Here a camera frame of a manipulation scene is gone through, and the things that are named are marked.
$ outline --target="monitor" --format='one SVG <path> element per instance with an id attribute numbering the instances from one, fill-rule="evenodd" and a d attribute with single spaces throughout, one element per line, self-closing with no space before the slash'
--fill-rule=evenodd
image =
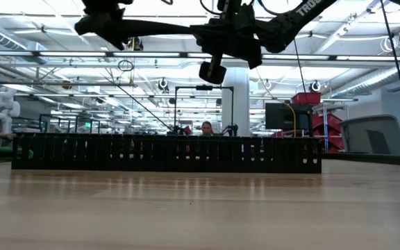
<path id="1" fill-rule="evenodd" d="M 310 128 L 311 115 L 306 104 L 290 104 L 296 114 L 296 129 L 308 130 Z M 284 103 L 265 104 L 265 128 L 266 129 L 294 129 L 293 112 Z"/>

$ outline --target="pillar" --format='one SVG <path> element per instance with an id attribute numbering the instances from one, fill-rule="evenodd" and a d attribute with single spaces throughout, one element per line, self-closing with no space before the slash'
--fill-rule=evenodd
<path id="1" fill-rule="evenodd" d="M 232 67 L 226 70 L 223 87 L 234 87 L 234 124 L 239 136 L 249 136 L 249 70 Z M 231 124 L 232 92 L 222 90 L 222 129 Z"/>

